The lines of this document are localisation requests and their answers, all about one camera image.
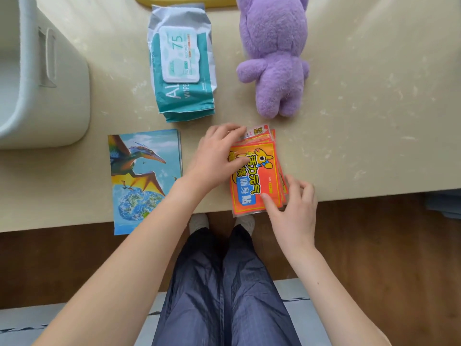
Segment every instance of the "hand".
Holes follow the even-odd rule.
[[[232,145],[246,131],[245,126],[235,124],[212,126],[200,140],[184,177],[198,185],[204,196],[249,163],[248,157],[237,158],[231,162],[228,160]]]
[[[285,211],[280,211],[268,194],[262,194],[264,205],[272,222],[275,237],[285,256],[297,255],[300,250],[314,249],[315,212],[317,197],[308,182],[287,176],[290,200]]]

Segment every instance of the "plush bunny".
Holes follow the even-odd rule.
[[[256,106],[267,118],[291,117],[301,107],[309,63],[300,59],[308,38],[308,0],[237,0],[240,37],[250,60],[241,82],[256,81]]]

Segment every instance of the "beige desk surface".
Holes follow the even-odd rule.
[[[70,147],[0,152],[0,231],[112,221],[108,134],[179,128],[187,167],[210,124],[263,122],[254,85],[235,73],[244,60],[236,9],[209,11],[216,115],[172,126],[150,84],[148,9],[38,5],[89,63],[91,125]],[[310,0],[308,21],[302,110],[270,122],[285,172],[312,181],[321,201],[461,188],[460,1]],[[197,212],[229,209],[223,185]]]

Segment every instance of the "wooden floor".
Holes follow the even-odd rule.
[[[220,235],[233,222],[210,214]],[[66,302],[123,241],[112,231],[106,223],[0,234],[0,309]],[[257,216],[253,239],[273,279],[295,277],[267,215]],[[421,195],[321,203],[316,245],[394,346],[461,345],[461,221],[425,211]]]

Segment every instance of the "yellow tray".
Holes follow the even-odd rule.
[[[204,3],[205,7],[230,7],[236,6],[236,0],[136,0],[142,5],[150,7],[151,5],[169,6],[178,4]]]

